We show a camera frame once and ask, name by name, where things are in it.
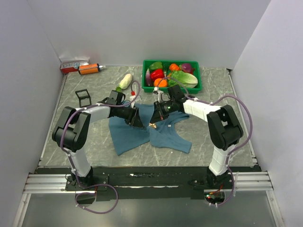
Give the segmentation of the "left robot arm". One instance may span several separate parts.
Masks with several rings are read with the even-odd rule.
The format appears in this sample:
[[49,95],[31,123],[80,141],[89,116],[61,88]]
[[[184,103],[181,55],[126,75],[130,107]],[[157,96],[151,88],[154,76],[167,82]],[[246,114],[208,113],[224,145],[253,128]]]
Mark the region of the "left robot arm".
[[94,105],[82,108],[65,107],[52,133],[52,140],[66,154],[71,165],[71,177],[77,185],[88,190],[93,186],[93,169],[89,164],[83,147],[87,140],[89,125],[103,119],[118,117],[124,119],[129,126],[143,128],[139,109],[135,101],[139,94],[132,96],[125,103],[125,94],[111,91],[106,97]]

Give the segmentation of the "gold red brooch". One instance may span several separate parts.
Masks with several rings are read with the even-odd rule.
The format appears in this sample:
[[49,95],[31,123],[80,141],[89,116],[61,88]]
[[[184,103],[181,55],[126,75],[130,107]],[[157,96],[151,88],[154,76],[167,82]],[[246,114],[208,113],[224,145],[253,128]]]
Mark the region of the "gold red brooch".
[[157,126],[156,126],[156,124],[155,124],[155,123],[149,123],[149,126],[150,126],[151,128],[154,128],[154,129],[156,129],[156,128],[157,128]]

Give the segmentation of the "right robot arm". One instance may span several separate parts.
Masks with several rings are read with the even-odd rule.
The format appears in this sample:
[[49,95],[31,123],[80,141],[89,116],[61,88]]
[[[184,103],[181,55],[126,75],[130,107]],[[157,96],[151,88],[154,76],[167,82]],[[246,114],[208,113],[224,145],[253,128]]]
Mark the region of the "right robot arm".
[[206,180],[211,188],[218,188],[228,174],[229,152],[235,148],[243,136],[243,129],[234,109],[230,105],[217,106],[204,103],[192,95],[184,94],[179,85],[168,88],[168,101],[162,100],[163,92],[158,87],[153,89],[153,93],[158,96],[158,100],[154,102],[150,126],[167,119],[176,111],[207,122],[214,151]]

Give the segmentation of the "blue tank top garment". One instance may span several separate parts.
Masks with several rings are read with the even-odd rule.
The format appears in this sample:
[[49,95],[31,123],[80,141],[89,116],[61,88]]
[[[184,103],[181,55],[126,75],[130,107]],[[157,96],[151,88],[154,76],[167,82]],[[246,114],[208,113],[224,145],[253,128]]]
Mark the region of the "blue tank top garment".
[[149,122],[154,112],[154,106],[138,104],[137,107],[145,128],[127,125],[124,119],[119,117],[109,119],[109,131],[117,155],[147,142],[156,148],[171,148],[186,154],[190,152],[192,142],[180,137],[175,130],[175,124],[188,119],[188,114],[175,111],[167,119],[157,122],[156,127],[152,128],[149,126]]

